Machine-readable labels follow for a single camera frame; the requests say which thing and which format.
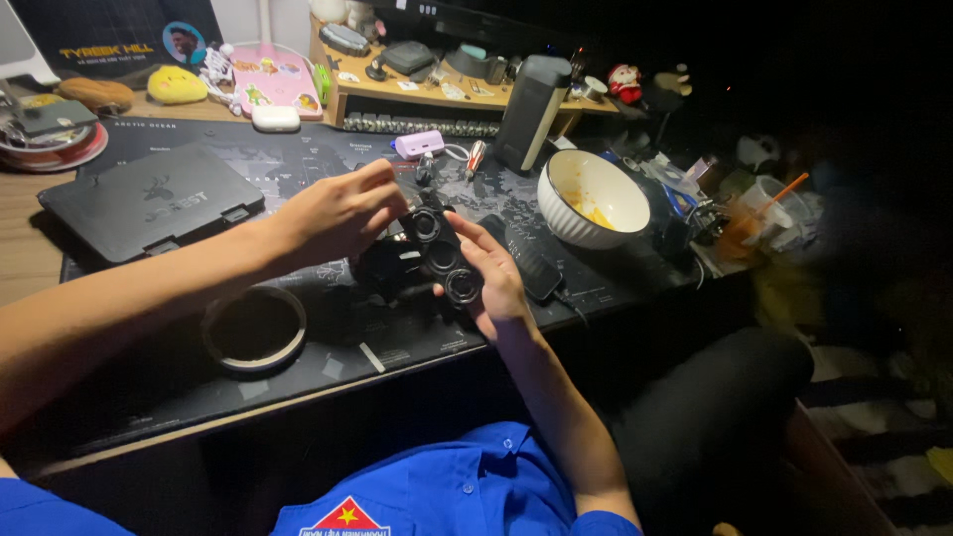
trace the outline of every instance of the ribbed ceramic bowl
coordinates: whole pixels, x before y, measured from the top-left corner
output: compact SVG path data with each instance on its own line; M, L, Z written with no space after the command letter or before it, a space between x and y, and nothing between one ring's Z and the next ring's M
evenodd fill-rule
M649 201L639 186L611 162L585 151L552 155L539 175L537 197L553 234L583 248L614 248L649 223ZM584 214L598 207L615 230L577 212L570 201L578 200Z

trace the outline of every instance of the black smartphone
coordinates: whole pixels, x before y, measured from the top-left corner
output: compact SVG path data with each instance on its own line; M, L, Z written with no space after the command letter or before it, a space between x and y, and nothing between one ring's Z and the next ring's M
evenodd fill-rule
M546 260L536 245L521 237L497 215L490 214L478 224L513 256L526 294L538 302L549 298L562 281L562 273Z

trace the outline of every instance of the santa claus figurine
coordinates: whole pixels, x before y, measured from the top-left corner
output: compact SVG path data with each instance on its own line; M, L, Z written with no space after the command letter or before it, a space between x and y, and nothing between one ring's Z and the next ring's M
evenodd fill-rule
M609 93L625 104L632 104L642 98L641 78L638 67L618 64L609 71Z

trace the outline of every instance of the blue shirt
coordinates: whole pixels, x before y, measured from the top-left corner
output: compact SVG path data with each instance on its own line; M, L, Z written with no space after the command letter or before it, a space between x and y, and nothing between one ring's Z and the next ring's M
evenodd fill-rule
M30 484L0 479L10 534L129 534ZM309 505L281 509L274 536L585 534L641 536L610 512L577 517L573 495L529 428L497 423L407 450L348 477Z

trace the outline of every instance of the hand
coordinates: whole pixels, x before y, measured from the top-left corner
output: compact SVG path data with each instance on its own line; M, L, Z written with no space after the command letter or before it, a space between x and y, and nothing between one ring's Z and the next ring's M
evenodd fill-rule
M380 158L363 168L329 176L288 200L262 220L268 247L277 247L284 272L363 252L395 219L407 199L394 168Z
M494 322L519 320L528 328L536 327L526 296L523 280L517 265L506 248L479 225L463 219L457 213L443 215L460 237L460 252L483 276L483 292L480 299L470 304L470 314L487 339L497 340ZM434 294L443 295L443 287L434 285Z

